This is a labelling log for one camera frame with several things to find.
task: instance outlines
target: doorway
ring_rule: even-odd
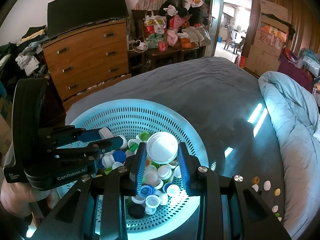
[[[212,0],[209,27],[212,45],[208,46],[206,56],[224,57],[235,62],[246,38],[251,5],[252,0]]]

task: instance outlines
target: door handle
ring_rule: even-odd
[[[106,34],[104,34],[103,36],[104,36],[105,38],[107,38],[107,37],[111,37],[111,36],[114,36],[114,35],[116,35],[116,33],[106,33]]]
[[[69,86],[68,88],[69,88],[69,90],[70,89],[73,89],[73,88],[75,88],[75,87],[77,87],[78,86],[78,83],[76,83],[76,84],[74,84],[74,85],[72,85],[72,86]]]
[[[116,53],[117,53],[117,50],[114,50],[112,52],[107,52],[106,55],[109,56],[109,55],[116,54]]]
[[[114,68],[114,69],[109,69],[108,71],[109,72],[113,72],[113,71],[116,71],[116,70],[118,70],[119,69],[119,67],[116,67],[116,68]]]
[[[66,71],[71,70],[71,69],[73,69],[73,66],[70,66],[68,68],[62,69],[62,72],[65,73]]]
[[[61,50],[58,50],[58,51],[57,51],[57,54],[60,54],[60,53],[65,52],[65,51],[67,51],[67,50],[69,50],[69,47],[65,47],[65,48],[63,48],[63,49],[61,49]]]

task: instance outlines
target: light blue quilt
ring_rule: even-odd
[[[284,165],[284,227],[295,240],[320,207],[317,103],[312,94],[279,72],[264,73],[259,78],[259,87],[278,137]]]

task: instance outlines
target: door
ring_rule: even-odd
[[[205,51],[206,57],[214,56],[218,40],[222,9],[223,0],[212,0],[211,17],[208,30],[211,39],[211,45],[207,46],[207,49]]]

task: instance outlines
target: brown curtain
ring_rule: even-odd
[[[320,24],[303,0],[267,0],[288,9],[288,22],[293,24],[296,34],[287,48],[298,54],[300,49],[312,49],[320,55]],[[253,44],[260,17],[260,0],[252,0],[250,24],[242,50],[242,56],[248,57]]]

